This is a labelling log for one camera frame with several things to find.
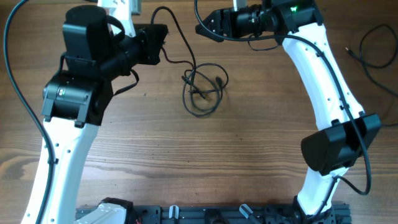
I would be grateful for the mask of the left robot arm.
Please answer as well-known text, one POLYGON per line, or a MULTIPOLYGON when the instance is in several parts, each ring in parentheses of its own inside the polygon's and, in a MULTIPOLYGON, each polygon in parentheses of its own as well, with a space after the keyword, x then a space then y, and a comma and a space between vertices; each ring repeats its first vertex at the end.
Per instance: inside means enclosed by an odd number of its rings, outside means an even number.
POLYGON ((81 175, 104 112, 117 95, 112 81, 156 65, 168 33, 165 24, 139 24, 103 6, 71 8, 62 27, 66 51, 43 92, 47 134, 42 143, 24 223, 72 223, 81 175))

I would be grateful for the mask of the black usb cable gold plug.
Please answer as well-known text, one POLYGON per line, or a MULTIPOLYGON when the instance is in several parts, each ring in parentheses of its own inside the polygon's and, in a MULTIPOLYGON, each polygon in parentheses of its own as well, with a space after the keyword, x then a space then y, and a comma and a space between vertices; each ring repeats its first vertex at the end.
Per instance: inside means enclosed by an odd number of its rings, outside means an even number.
POLYGON ((367 112, 378 113, 383 128, 397 127, 397 32, 380 24, 359 34, 348 31, 346 51, 363 74, 354 92, 367 112))

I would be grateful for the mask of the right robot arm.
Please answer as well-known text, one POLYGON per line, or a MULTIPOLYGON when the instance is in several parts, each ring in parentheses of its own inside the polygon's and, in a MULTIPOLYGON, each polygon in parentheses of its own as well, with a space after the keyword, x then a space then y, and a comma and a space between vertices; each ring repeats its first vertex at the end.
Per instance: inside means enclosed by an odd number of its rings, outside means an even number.
POLYGON ((339 182, 358 158, 368 160, 368 147, 381 128, 376 114, 367 115, 349 90, 328 44, 323 17, 314 1, 263 1, 213 11, 200 19, 197 34, 216 42, 273 39, 298 70, 313 106, 317 132, 301 142, 308 171, 295 197, 290 220, 319 223, 332 219, 331 200, 339 182))

